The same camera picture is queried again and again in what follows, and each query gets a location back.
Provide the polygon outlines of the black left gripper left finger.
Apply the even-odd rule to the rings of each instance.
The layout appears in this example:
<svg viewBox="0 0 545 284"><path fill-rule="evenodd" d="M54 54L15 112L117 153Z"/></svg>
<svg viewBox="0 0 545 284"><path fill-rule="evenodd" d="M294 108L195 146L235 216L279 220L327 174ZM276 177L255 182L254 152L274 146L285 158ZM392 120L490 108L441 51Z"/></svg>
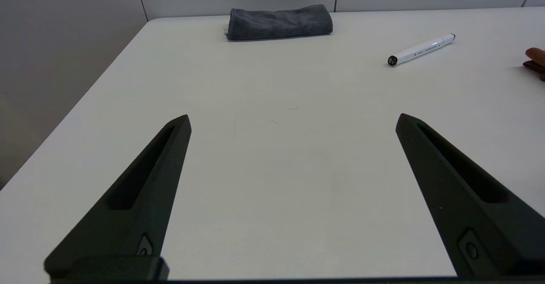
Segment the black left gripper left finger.
<svg viewBox="0 0 545 284"><path fill-rule="evenodd" d="M165 280L161 258L189 139L167 123L45 259L51 280Z"/></svg>

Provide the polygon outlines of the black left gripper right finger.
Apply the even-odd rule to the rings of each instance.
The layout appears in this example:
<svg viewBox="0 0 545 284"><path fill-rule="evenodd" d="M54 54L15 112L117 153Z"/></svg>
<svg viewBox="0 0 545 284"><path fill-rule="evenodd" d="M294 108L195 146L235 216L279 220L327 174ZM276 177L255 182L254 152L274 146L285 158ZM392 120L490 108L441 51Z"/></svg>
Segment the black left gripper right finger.
<svg viewBox="0 0 545 284"><path fill-rule="evenodd" d="M541 214L424 121L396 134L458 276L544 278Z"/></svg>

